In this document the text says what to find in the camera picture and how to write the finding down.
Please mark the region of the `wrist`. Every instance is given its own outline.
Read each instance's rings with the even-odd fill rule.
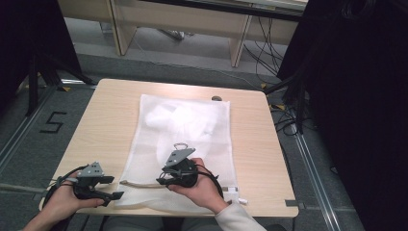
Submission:
[[[208,209],[211,210],[215,215],[217,215],[228,206],[229,204],[221,198],[220,200],[209,206]]]
[[[42,231],[50,230],[57,222],[53,222],[44,217],[41,212],[36,215],[30,222],[24,227],[23,231]]]

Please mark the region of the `desk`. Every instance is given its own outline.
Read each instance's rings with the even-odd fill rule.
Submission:
[[[254,9],[285,10],[302,14],[307,0],[213,0],[231,6]],[[216,12],[138,0],[59,0],[65,17],[108,22],[112,24],[116,53],[125,55],[138,27],[184,31],[202,35],[229,38],[231,64],[238,66],[246,40],[265,41],[257,17]],[[268,19],[262,18],[264,30]],[[297,22],[274,19],[271,42],[288,45]]]
[[[143,93],[207,100],[217,95],[230,101],[231,140],[240,197],[249,202],[244,208],[253,217],[293,218],[297,215],[297,207],[287,207],[285,203],[285,200],[294,200],[293,189],[267,100],[260,91],[104,79],[99,82],[54,177],[99,161],[106,175],[114,176],[115,180],[98,190],[115,191],[135,135]],[[148,208],[116,210],[114,204],[80,212],[172,216]]]

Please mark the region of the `floor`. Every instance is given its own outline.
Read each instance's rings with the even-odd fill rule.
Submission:
[[[261,90],[261,84],[272,86],[279,82],[279,79],[273,77],[269,70],[257,64],[246,50],[242,52],[240,65],[232,67],[227,38],[188,35],[186,32],[185,38],[180,41],[155,29],[139,28],[127,54],[118,57],[115,53],[113,34],[109,30],[102,32],[98,22],[70,18],[66,18],[65,22],[84,73],[94,79],[103,77],[134,79],[138,77],[139,80],[143,80],[144,77],[148,81],[246,90]],[[263,47],[264,44],[246,41],[245,45],[249,51],[258,56],[260,54],[258,46]],[[284,56],[286,46],[275,44],[274,48]],[[263,53],[260,58],[273,68],[277,68],[272,65],[272,59],[266,53]],[[70,78],[65,73],[62,73],[61,76]],[[46,88],[41,91],[43,91],[42,95],[46,95]],[[52,96],[47,99],[47,103],[44,104],[43,112],[29,128],[27,138],[25,140],[23,138],[23,141],[18,144],[13,153],[14,157],[9,159],[5,167],[0,168],[1,182],[45,188],[49,177],[53,175],[53,169],[64,154],[64,149],[69,142],[68,138],[75,131],[92,93],[92,89],[82,86],[73,88],[70,92],[58,90],[53,92]],[[269,95],[268,102],[282,104],[280,97],[283,93],[279,91]],[[26,100],[27,90],[23,88],[8,112],[0,117],[1,147],[7,145],[8,138],[25,119]],[[44,124],[49,115],[56,111],[69,112],[69,116],[64,118],[66,129],[62,129],[62,132],[54,137],[39,135],[39,130],[48,129]],[[272,110],[271,114],[275,123],[286,118],[286,115],[277,110]],[[305,140],[307,153],[300,151],[301,144],[297,136],[288,136],[294,128],[288,126],[280,130],[282,125],[284,123],[279,123],[276,128],[279,130],[278,137],[288,159],[299,215],[294,220],[256,219],[262,224],[280,223],[287,230],[364,230],[341,179],[331,168],[330,157],[319,137],[319,128],[314,126],[313,120],[305,121],[305,133],[301,137]],[[37,154],[36,158],[33,158],[32,153]],[[32,174],[33,169],[38,169],[37,175]],[[0,230],[21,229],[22,225],[37,212],[37,195],[25,192],[0,191],[0,193],[2,195],[0,198],[0,204],[2,204],[0,206]],[[18,205],[18,208],[11,212],[5,209],[15,205]],[[78,230],[85,219],[83,215],[77,216],[69,230]],[[99,217],[90,217],[86,230],[97,230],[100,221]]]

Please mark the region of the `gray carpet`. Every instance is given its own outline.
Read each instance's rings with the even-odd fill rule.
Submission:
[[[179,68],[88,55],[78,55],[78,57],[84,73],[95,80],[118,78],[244,90],[256,90],[255,88],[259,88],[264,81],[278,82],[276,79],[267,76],[260,76],[264,80],[261,81],[255,74],[249,73],[225,72],[240,78],[237,79],[227,76],[225,73],[191,67]],[[61,76],[62,78],[72,78],[64,72],[61,73]],[[281,104],[282,93],[283,91],[273,93],[268,97],[268,102]],[[92,94],[92,89],[83,88],[83,86],[73,87],[68,92],[55,91],[44,105],[24,142],[13,154],[3,171],[0,172],[0,182],[46,188]],[[23,90],[6,113],[1,115],[1,147],[5,145],[6,140],[23,119],[27,108],[26,105],[27,90]],[[47,119],[53,112],[66,113],[66,115],[54,115],[54,119],[64,125],[58,133],[41,133],[41,130],[54,130],[56,128],[56,125],[46,124]],[[279,113],[273,113],[272,115],[275,122],[281,116]],[[305,139],[308,142],[319,176],[335,208],[341,227],[343,230],[364,230],[353,210],[341,180],[330,170],[331,161],[320,140],[319,131],[310,129],[313,128],[313,121],[307,121],[307,126],[309,128],[305,128]],[[295,219],[295,230],[328,230],[294,138],[285,135],[283,132],[279,132],[278,137],[287,153],[294,194],[301,204],[299,215]],[[32,194],[1,192],[0,195],[0,230],[21,229],[38,211],[38,201],[33,200]],[[291,219],[256,219],[262,224],[280,223],[288,230],[293,228]],[[70,230],[78,230],[84,220],[84,215],[77,217],[72,221]],[[101,217],[90,217],[86,230],[97,230],[100,221]]]

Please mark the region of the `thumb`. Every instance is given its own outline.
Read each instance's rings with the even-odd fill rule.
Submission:
[[[97,198],[86,199],[86,200],[79,201],[79,207],[80,209],[95,208],[95,207],[98,207],[99,205],[102,205],[103,203],[105,203],[103,199],[97,199]]]
[[[186,195],[186,194],[187,194],[187,191],[188,191],[187,188],[184,188],[184,187],[179,186],[179,185],[169,185],[169,186],[168,186],[168,189],[169,189],[170,191],[173,191],[173,192],[175,192],[175,193],[179,193],[179,194],[181,194],[181,195]]]

